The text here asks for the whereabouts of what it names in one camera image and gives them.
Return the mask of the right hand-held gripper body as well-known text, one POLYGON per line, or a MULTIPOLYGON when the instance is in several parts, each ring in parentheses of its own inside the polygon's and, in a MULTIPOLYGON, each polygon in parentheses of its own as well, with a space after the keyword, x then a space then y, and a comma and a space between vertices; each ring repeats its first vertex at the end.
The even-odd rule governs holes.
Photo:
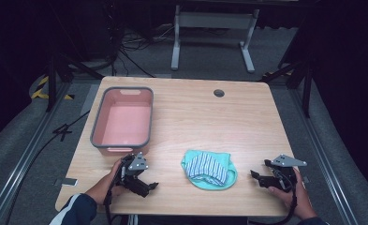
POLYGON ((264 163, 272 170, 272 176, 266 177, 273 180, 272 187, 283 191, 291 191, 297 184, 294 168, 307 165, 306 161, 286 155, 280 155, 273 160, 265 159, 264 163))

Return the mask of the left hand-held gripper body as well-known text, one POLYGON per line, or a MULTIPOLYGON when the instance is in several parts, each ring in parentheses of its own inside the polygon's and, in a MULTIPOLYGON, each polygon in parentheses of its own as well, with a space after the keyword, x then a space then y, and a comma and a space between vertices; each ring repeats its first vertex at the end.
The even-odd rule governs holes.
POLYGON ((142 152, 123 157, 118 169, 118 184, 125 187, 129 185, 145 187, 146 184, 139 180, 138 176, 147 169, 148 165, 142 152))

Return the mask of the pink basin with grey rim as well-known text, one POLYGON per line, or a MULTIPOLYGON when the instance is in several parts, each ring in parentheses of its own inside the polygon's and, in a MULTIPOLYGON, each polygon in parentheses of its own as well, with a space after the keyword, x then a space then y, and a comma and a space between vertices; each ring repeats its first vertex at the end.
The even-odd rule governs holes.
POLYGON ((143 86, 113 86, 101 98, 90 136, 103 155, 145 151, 151 138, 154 92, 143 86))

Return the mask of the teal and striped cloth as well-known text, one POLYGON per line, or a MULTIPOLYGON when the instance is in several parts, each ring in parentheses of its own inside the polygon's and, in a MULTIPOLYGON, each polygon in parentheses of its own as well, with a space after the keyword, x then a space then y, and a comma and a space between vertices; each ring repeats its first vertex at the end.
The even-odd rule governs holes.
POLYGON ((229 153, 187 150, 181 161, 186 178, 197 188, 224 190, 232 187, 238 178, 229 153))

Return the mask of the person's right hand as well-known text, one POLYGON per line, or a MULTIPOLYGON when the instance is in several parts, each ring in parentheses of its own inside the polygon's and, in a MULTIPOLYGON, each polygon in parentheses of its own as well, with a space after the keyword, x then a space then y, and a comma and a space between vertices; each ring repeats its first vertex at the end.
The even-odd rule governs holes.
MULTIPOLYGON (((300 172, 295 169, 294 173, 296 174, 297 184, 296 184, 296 197, 297 197, 297 206, 294 209, 294 215, 300 220, 306 220, 308 218, 316 218, 317 214, 314 210, 307 190, 305 189, 302 176, 300 172)), ((269 187, 269 192, 279 200, 281 200, 287 208, 290 208, 292 204, 292 194, 285 193, 277 187, 269 187)))

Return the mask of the person's left hand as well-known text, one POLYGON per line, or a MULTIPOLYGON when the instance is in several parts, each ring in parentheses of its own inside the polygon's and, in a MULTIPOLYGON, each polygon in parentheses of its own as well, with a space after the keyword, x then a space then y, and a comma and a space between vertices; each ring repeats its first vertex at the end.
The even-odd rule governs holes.
POLYGON ((104 204, 104 200, 107 197, 109 189, 111 190, 112 197, 119 196, 125 192, 125 188, 121 186, 113 186, 110 188, 114 175, 117 173, 120 164, 120 159, 115 161, 110 172, 103 176, 94 186, 85 192, 85 194, 90 196, 97 204, 104 204))

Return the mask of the grey tape piece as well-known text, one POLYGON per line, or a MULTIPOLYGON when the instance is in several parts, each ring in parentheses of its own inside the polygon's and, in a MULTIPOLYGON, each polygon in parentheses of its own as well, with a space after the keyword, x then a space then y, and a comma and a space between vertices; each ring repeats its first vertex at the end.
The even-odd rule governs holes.
POLYGON ((78 184, 78 180, 74 178, 58 178, 54 181, 54 185, 57 187, 75 187, 78 184))

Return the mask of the black tape cross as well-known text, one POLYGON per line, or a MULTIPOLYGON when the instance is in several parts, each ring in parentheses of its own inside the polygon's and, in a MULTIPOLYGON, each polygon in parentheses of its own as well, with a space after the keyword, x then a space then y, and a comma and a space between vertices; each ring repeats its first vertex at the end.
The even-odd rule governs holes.
POLYGON ((63 142, 66 138, 66 135, 71 133, 71 130, 69 128, 70 125, 63 124, 59 128, 55 129, 52 133, 56 136, 60 135, 60 141, 63 142))

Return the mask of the black metal stand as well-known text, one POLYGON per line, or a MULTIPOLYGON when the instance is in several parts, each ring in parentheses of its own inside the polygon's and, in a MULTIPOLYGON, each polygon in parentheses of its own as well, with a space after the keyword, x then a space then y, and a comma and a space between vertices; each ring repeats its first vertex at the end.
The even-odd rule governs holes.
POLYGON ((87 73, 97 80, 102 80, 104 78, 103 75, 87 67, 82 62, 76 61, 59 52, 52 53, 48 65, 49 99, 47 112, 52 110, 57 101, 57 79, 60 79, 62 83, 71 83, 73 81, 74 76, 69 65, 73 65, 78 70, 87 73))
POLYGON ((275 72, 267 72, 259 80, 261 83, 269 83, 278 77, 291 73, 286 81, 288 89, 297 89, 303 83, 302 89, 302 111, 309 118, 309 105, 312 86, 313 69, 310 61, 300 61, 278 69, 275 72))

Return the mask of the yellow and black hazard tape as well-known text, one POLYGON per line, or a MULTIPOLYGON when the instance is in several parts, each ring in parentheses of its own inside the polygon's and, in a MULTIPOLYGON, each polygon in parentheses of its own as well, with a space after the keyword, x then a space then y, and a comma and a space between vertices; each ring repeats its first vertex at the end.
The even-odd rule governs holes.
POLYGON ((34 93, 32 94, 31 98, 44 98, 48 99, 49 95, 43 92, 44 87, 49 81, 48 76, 44 76, 38 83, 37 88, 35 89, 34 93))

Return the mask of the aluminium floor rail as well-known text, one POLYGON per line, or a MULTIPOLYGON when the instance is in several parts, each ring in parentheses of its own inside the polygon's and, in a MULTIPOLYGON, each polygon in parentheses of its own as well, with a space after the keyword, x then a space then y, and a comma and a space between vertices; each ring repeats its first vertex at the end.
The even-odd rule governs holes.
POLYGON ((39 151, 40 142, 70 83, 59 85, 54 106, 47 100, 33 100, 0 134, 0 220, 13 203, 23 178, 39 151))
POLYGON ((325 153, 324 147, 316 134, 316 130, 313 126, 313 123, 310 118, 308 118, 302 110, 302 100, 300 95, 296 90, 289 90, 289 95, 293 100, 296 110, 300 114, 300 118, 302 123, 305 126, 307 134, 310 136, 310 140, 314 147, 314 155, 316 157, 316 161, 318 166, 325 178, 329 191, 332 195, 332 198, 337 206, 339 214, 345 225, 359 225, 351 206, 346 198, 345 193, 343 192, 340 181, 337 178, 337 175, 328 160, 328 157, 325 153))

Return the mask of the white metal desk frame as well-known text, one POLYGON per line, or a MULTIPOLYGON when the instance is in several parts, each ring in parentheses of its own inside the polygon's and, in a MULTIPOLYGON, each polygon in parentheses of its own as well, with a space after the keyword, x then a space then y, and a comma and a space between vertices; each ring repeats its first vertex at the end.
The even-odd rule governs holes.
POLYGON ((259 10, 254 9, 250 14, 217 13, 217 12, 186 12, 181 7, 175 7, 174 15, 174 44, 170 68, 177 70, 180 60, 180 29, 181 28, 219 28, 245 30, 246 38, 239 43, 246 70, 255 72, 250 55, 249 45, 258 21, 259 10))

